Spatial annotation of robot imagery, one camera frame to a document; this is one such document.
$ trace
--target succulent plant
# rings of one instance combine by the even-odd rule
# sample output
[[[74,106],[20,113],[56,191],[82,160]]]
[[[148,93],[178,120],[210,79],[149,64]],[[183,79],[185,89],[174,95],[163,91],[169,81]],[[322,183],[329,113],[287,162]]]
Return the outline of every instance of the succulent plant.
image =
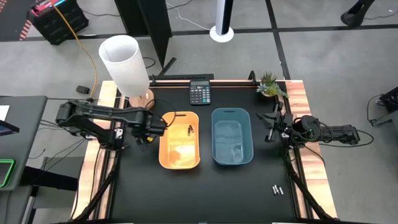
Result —
[[[265,84],[260,83],[260,85],[258,86],[257,92],[266,92],[268,90],[268,86],[266,86]]]
[[[279,85],[276,83],[276,76],[272,76],[272,72],[265,72],[261,77],[261,83],[258,86],[257,92],[261,92],[267,96],[282,95],[288,98],[288,94],[282,91]]]
[[[275,84],[276,79],[276,76],[272,76],[272,72],[266,71],[261,77],[261,83],[265,84],[266,86],[272,86]]]

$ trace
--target wooden base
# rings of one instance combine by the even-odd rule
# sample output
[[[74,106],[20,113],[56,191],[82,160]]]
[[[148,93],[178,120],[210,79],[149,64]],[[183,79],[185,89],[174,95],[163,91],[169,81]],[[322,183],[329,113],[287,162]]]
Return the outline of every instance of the wooden base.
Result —
[[[153,101],[153,99],[154,99],[154,92],[152,90],[147,90],[147,93],[144,95],[130,97],[129,102],[130,105],[133,107],[143,107],[143,108],[145,108],[148,102],[150,102],[146,109],[151,109],[155,104],[155,101]]]

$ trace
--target white cylinder container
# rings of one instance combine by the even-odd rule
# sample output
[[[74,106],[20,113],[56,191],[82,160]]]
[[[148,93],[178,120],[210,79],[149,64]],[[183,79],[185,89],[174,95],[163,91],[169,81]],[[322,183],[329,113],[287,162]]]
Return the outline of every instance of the white cylinder container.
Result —
[[[116,35],[106,39],[98,52],[122,95],[134,97],[146,93],[149,78],[136,39]]]

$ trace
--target small black object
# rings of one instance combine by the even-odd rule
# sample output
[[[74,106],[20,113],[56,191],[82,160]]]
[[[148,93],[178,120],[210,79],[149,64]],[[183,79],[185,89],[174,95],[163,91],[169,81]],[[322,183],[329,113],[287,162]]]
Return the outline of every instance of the small black object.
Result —
[[[190,126],[188,127],[188,136],[190,136],[191,133],[194,133],[192,125],[190,125]]]
[[[82,93],[82,94],[88,94],[88,92],[90,92],[90,89],[88,87],[85,87],[85,86],[78,86],[76,88],[76,92]]]
[[[210,82],[193,81],[190,82],[190,103],[191,105],[209,105],[210,104]]]

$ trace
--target table leg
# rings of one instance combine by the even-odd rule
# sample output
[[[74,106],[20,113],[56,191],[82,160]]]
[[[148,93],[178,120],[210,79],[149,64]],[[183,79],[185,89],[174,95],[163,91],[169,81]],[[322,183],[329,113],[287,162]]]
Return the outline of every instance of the table leg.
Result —
[[[55,189],[76,191],[78,179],[25,166],[20,183],[21,185],[37,185],[52,187]]]

